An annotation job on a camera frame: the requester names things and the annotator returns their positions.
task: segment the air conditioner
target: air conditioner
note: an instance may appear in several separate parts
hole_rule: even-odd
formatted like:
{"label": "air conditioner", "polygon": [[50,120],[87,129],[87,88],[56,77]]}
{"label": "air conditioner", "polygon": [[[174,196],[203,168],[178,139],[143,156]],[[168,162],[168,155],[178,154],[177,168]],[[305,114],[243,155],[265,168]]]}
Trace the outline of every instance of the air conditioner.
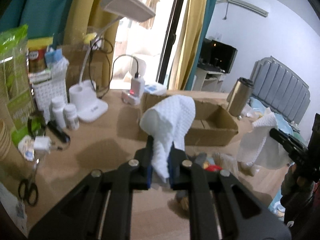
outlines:
{"label": "air conditioner", "polygon": [[264,0],[228,0],[233,3],[267,17],[270,12],[270,5]]}

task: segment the gray upholstered headboard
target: gray upholstered headboard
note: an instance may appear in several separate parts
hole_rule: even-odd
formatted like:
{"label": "gray upholstered headboard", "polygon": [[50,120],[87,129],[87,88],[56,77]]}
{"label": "gray upholstered headboard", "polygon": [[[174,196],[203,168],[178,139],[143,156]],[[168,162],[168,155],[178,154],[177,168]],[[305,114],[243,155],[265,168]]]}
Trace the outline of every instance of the gray upholstered headboard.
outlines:
{"label": "gray upholstered headboard", "polygon": [[288,122],[300,123],[309,103],[309,86],[291,69],[268,57],[260,60],[252,72],[253,96]]}

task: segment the plastic basket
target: plastic basket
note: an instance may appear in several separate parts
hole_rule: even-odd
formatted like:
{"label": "plastic basket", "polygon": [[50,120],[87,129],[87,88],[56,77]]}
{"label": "plastic basket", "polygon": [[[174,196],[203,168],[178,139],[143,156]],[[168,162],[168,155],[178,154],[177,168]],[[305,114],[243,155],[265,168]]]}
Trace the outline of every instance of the plastic basket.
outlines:
{"label": "plastic basket", "polygon": [[63,96],[65,103],[68,103],[66,79],[49,80],[37,85],[32,85],[35,93],[36,103],[40,111],[44,111],[44,119],[50,121],[51,100],[57,96]]}

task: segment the scissors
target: scissors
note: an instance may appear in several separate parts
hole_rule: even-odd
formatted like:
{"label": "scissors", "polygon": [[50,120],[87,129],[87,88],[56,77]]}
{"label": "scissors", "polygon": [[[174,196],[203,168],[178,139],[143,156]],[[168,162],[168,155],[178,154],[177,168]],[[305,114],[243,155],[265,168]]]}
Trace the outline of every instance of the scissors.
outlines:
{"label": "scissors", "polygon": [[36,160],[31,175],[28,179],[20,181],[18,195],[21,200],[25,200],[30,206],[34,207],[38,203],[38,187],[35,184],[35,177],[39,159]]}

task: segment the white desk lamp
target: white desk lamp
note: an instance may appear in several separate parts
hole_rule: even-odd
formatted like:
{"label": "white desk lamp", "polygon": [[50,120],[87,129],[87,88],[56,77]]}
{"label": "white desk lamp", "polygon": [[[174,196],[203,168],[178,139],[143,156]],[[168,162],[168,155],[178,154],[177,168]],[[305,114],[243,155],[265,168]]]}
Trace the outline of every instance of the white desk lamp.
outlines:
{"label": "white desk lamp", "polygon": [[[92,40],[95,43],[114,23],[127,17],[136,22],[145,22],[156,16],[155,12],[139,0],[102,0],[100,6],[104,11],[118,15],[118,17],[99,30]],[[70,103],[76,105],[79,118],[84,122],[93,122],[108,110],[108,104],[97,98],[90,81],[82,82],[85,65],[90,55],[89,47],[84,57],[80,72],[79,83],[70,87]]]}

